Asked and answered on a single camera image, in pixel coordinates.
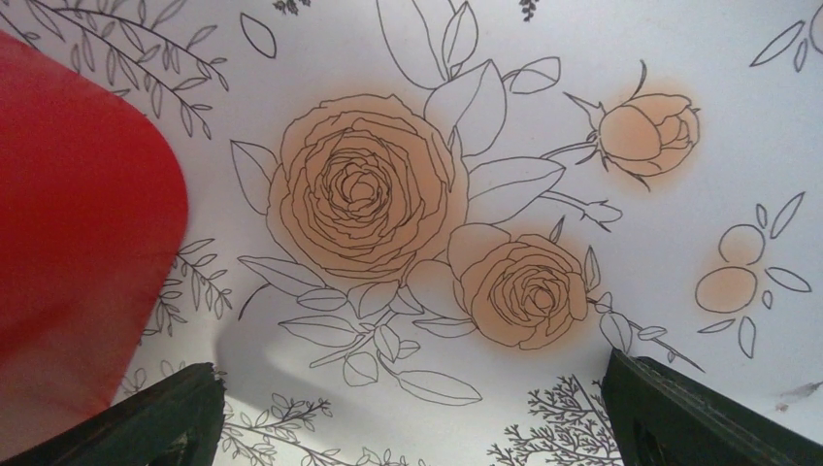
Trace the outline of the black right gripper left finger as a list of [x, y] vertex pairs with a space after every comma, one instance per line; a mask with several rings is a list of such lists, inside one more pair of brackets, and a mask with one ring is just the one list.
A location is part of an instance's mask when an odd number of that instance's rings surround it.
[[225, 384], [211, 362], [191, 364], [3, 465], [211, 465]]

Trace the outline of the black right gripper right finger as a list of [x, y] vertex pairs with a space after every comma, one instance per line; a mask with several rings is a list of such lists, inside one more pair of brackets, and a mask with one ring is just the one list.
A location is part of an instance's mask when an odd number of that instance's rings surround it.
[[609, 355], [601, 388], [626, 465], [819, 465], [820, 444], [649, 357]]

